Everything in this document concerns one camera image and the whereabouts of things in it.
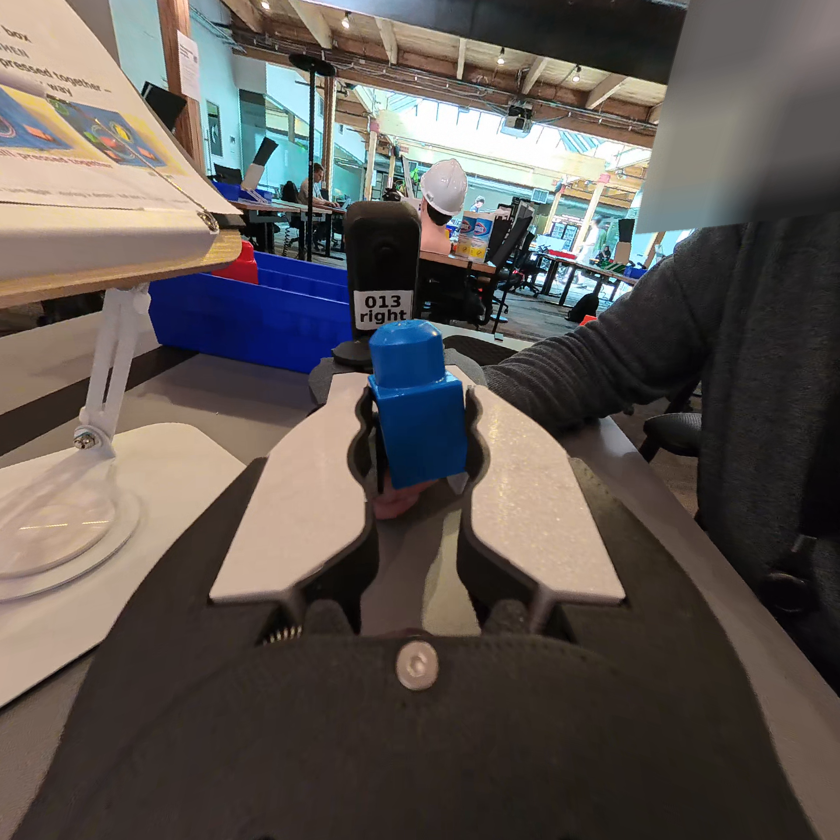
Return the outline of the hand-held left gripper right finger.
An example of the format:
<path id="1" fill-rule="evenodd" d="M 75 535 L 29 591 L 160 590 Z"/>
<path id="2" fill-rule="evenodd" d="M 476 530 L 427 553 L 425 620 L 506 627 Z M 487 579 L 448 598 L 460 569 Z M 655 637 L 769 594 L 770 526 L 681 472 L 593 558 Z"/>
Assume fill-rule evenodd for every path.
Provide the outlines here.
<path id="1" fill-rule="evenodd" d="M 565 449 L 489 388 L 466 395 L 473 471 L 458 574 L 475 597 L 618 606 L 625 591 Z"/>

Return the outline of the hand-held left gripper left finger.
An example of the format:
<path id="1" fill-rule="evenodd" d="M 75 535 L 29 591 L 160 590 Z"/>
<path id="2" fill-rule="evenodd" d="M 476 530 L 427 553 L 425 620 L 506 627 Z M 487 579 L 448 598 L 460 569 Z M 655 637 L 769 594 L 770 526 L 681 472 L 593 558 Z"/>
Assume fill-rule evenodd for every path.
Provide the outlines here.
<path id="1" fill-rule="evenodd" d="M 369 491 L 372 398 L 324 407 L 269 452 L 209 592 L 217 604 L 357 603 L 379 568 Z"/>

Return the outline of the blue toy block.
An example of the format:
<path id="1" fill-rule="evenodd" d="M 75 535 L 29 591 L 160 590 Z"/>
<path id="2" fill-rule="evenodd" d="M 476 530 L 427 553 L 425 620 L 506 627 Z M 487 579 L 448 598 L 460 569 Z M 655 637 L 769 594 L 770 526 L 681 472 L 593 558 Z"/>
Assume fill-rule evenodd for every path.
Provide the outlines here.
<path id="1" fill-rule="evenodd" d="M 369 376 L 396 490 L 466 471 L 464 386 L 447 371 L 443 337 L 424 320 L 389 322 L 369 342 Z"/>

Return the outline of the red toy block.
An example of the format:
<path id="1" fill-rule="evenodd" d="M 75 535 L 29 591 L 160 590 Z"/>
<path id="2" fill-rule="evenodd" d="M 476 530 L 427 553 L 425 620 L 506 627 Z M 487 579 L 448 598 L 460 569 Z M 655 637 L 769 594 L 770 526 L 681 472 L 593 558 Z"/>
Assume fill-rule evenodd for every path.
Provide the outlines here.
<path id="1" fill-rule="evenodd" d="M 228 266 L 213 270 L 211 274 L 215 277 L 222 277 L 252 285 L 258 285 L 259 269 L 252 243 L 243 238 L 241 241 L 240 253 L 236 260 Z"/>

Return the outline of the grey desk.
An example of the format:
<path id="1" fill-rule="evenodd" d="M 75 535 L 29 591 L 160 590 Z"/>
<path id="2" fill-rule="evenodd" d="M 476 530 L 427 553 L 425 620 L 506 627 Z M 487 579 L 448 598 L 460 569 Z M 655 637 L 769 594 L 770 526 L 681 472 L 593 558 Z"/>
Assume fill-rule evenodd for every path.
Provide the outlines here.
<path id="1" fill-rule="evenodd" d="M 2 467 L 70 446 L 72 420 L 54 394 L 85 401 L 101 317 L 73 319 L 2 338 Z M 242 463 L 266 454 L 306 415 L 308 376 L 198 354 L 127 392 L 119 430 L 157 423 L 197 427 Z M 604 419 L 563 445 L 583 460 L 673 554 L 727 631 L 752 681 L 776 752 L 821 838 L 838 838 L 838 697 L 805 660 L 699 529 L 623 430 Z M 91 656 L 2 709 L 2 838 L 14 835 L 53 758 Z"/>

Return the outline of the mannequin head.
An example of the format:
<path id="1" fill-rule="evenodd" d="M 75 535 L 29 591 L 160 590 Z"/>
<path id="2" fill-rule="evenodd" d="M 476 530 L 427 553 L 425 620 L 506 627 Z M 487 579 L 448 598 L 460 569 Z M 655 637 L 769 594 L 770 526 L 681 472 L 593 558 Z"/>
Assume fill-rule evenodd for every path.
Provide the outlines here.
<path id="1" fill-rule="evenodd" d="M 452 216 L 438 211 L 425 197 L 421 202 L 421 252 L 449 256 L 451 244 L 447 228 Z"/>

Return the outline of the long wooden work table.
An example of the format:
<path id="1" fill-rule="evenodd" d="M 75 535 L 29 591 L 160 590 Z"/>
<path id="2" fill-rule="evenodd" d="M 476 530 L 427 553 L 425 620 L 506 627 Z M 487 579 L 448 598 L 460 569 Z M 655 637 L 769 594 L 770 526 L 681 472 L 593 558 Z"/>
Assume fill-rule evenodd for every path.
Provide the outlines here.
<path id="1" fill-rule="evenodd" d="M 303 237 L 301 242 L 305 245 L 306 255 L 303 251 L 299 251 L 298 257 L 305 258 L 306 261 L 312 261 L 314 230 L 321 222 L 327 225 L 327 240 L 324 245 L 323 256 L 327 259 L 340 259 L 340 254 L 334 255 L 332 253 L 333 244 L 333 220 L 332 216 L 341 217 L 347 213 L 343 208 L 332 206 L 328 204 L 318 204 L 313 207 L 308 207 L 296 203 L 266 203 L 237 200 L 231 202 L 233 207 L 236 207 L 244 215 L 247 224 L 273 224 L 280 220 L 281 215 L 298 216 L 298 232 Z"/>
<path id="2" fill-rule="evenodd" d="M 572 286 L 583 275 L 593 277 L 595 285 L 593 293 L 602 295 L 612 304 L 624 293 L 636 286 L 645 273 L 645 269 L 607 264 L 603 267 L 595 262 L 581 261 L 571 253 L 547 249 L 538 254 L 538 284 L 537 293 L 544 296 L 560 298 L 560 306 L 567 306 L 567 299 Z"/>

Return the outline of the black office chair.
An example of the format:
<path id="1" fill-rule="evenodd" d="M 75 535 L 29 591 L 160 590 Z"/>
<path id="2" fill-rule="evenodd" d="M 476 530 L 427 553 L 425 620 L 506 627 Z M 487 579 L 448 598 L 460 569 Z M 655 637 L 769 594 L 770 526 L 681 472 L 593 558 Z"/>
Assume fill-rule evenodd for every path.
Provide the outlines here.
<path id="1" fill-rule="evenodd" d="M 534 234 L 529 232 L 531 226 L 532 216 L 522 216 L 512 226 L 509 236 L 502 243 L 497 253 L 497 270 L 495 273 L 497 287 L 505 286 L 505 288 L 502 292 L 502 298 L 498 304 L 496 317 L 493 320 L 493 326 L 491 330 L 491 334 L 493 335 L 497 333 L 499 322 L 502 317 L 502 311 L 507 302 L 508 287 L 511 282 L 512 274 L 515 270 L 514 268 L 506 266 L 508 265 L 509 259 L 511 257 L 514 257 L 516 253 L 519 252 L 519 250 L 521 250 L 522 245 L 525 246 L 525 249 L 529 248 L 530 243 L 534 238 Z"/>

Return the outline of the black floor lamp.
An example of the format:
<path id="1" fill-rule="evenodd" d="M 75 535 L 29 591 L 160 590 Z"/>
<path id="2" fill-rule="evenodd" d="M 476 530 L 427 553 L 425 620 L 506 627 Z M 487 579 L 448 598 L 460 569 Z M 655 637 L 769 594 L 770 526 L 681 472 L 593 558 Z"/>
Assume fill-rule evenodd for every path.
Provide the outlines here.
<path id="1" fill-rule="evenodd" d="M 318 76 L 324 78 L 333 78 L 335 76 L 335 68 L 333 65 L 324 59 L 309 56 L 302 53 L 293 53 L 289 55 L 290 63 L 298 70 L 305 71 L 308 74 L 308 193 L 307 193 L 307 212 L 306 219 L 303 224 L 303 231 L 305 236 L 306 259 L 312 260 L 312 237 L 313 237 L 313 215 L 314 215 L 314 141 L 315 141 L 315 117 L 316 117 L 316 78 Z"/>

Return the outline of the white adjustable stand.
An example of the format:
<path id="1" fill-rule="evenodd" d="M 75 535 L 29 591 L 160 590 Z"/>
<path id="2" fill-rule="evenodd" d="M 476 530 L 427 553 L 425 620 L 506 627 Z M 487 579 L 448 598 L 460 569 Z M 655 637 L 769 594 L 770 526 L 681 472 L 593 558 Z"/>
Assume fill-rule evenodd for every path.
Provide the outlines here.
<path id="1" fill-rule="evenodd" d="M 107 291 L 87 399 L 73 447 L 1 471 L 1 603 L 56 591 L 104 564 L 130 540 L 141 503 L 117 481 L 119 413 L 148 284 Z"/>

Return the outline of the person's torso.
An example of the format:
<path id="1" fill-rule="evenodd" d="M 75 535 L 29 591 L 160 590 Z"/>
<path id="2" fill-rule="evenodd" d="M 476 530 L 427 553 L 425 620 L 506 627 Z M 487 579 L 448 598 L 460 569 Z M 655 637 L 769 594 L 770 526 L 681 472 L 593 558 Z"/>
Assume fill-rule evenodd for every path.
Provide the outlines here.
<path id="1" fill-rule="evenodd" d="M 703 229 L 661 266 L 698 371 L 700 515 L 720 552 L 838 691 L 838 213 Z"/>

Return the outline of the wooden document holder board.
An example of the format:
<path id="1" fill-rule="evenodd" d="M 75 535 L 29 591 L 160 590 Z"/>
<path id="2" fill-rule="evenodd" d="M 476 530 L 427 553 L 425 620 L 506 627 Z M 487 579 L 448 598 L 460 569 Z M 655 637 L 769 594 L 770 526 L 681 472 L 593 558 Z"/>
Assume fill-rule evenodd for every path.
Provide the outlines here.
<path id="1" fill-rule="evenodd" d="M 196 211 L 1 202 L 2 308 L 225 266 L 240 250 L 232 208 L 215 234 Z"/>

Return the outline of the white paper notice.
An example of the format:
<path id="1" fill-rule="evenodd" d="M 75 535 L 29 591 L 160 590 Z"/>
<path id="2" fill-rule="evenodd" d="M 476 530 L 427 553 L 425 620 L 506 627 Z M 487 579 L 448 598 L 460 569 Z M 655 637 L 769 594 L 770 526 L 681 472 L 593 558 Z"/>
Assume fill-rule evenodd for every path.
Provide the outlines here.
<path id="1" fill-rule="evenodd" d="M 178 69 L 182 96 L 195 101 L 201 99 L 200 54 L 194 40 L 176 31 Z"/>

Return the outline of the printed instruction sheet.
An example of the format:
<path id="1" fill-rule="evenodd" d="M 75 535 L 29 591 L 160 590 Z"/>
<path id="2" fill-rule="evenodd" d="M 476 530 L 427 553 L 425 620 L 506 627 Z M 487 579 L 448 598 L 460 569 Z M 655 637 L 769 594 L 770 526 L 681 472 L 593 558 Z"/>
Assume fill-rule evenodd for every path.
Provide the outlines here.
<path id="1" fill-rule="evenodd" d="M 1 201 L 234 209 L 67 2 L 1 2 Z"/>

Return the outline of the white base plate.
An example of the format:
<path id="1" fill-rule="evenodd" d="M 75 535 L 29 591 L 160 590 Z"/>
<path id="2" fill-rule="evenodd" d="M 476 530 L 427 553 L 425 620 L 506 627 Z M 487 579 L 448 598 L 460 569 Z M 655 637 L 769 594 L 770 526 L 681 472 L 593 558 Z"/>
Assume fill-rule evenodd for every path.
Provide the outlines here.
<path id="1" fill-rule="evenodd" d="M 243 469 L 178 423 L 2 468 L 2 707 L 98 646 Z"/>

